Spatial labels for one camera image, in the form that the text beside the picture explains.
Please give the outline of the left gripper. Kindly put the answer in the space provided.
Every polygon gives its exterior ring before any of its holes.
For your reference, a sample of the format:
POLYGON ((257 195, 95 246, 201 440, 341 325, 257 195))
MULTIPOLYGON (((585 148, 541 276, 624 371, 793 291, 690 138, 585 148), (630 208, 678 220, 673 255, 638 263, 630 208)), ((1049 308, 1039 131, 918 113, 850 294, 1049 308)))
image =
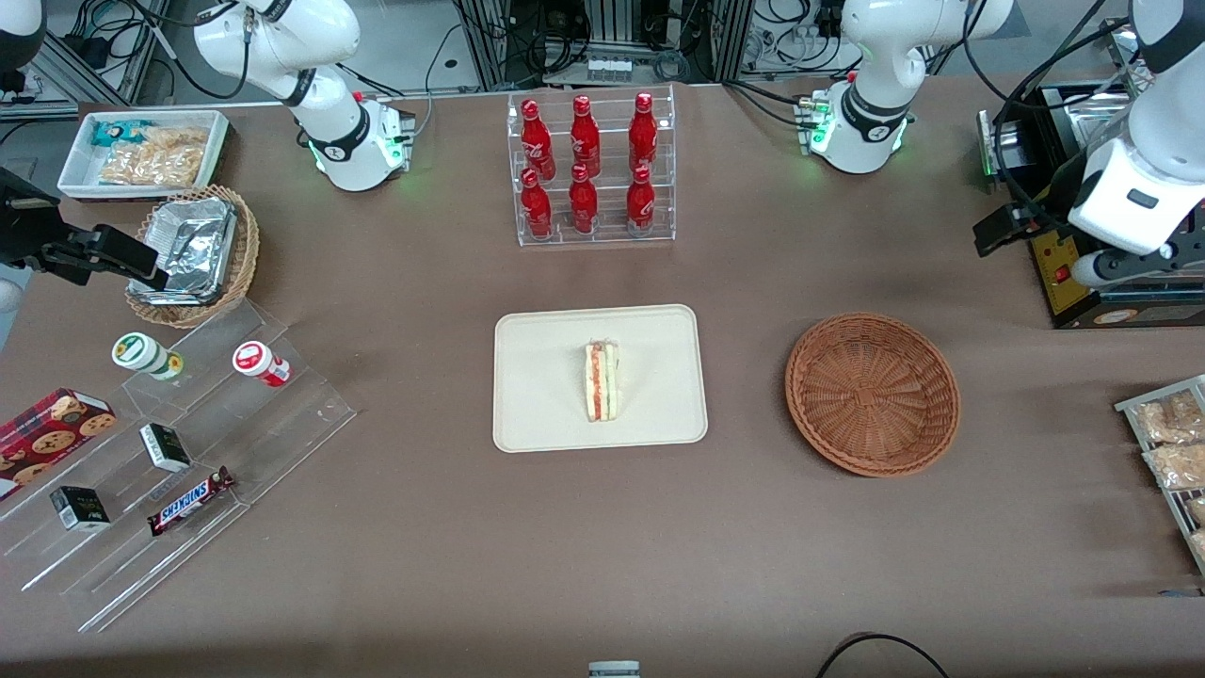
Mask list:
MULTIPOLYGON (((1070 226, 1136 257, 1160 249, 1201 202, 1201 137, 1157 142, 1148 149, 1130 137, 1111 137, 1072 157, 1050 181, 1050 206, 1063 212, 1070 226)), ((1009 202, 1004 211, 972 226, 977 257, 1057 229, 1057 220, 1034 214, 1024 204, 1009 202)))

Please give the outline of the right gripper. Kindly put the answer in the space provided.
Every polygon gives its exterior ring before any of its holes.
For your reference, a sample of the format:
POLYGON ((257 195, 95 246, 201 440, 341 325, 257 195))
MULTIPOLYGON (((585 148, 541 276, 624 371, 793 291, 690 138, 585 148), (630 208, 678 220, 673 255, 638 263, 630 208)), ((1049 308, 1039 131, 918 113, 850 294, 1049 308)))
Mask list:
POLYGON ((1 263, 30 267, 72 283, 87 284, 93 266, 146 284, 167 287, 167 271, 158 263, 159 252, 120 229, 98 224, 90 235, 65 236, 53 197, 20 176, 1 169, 1 263))

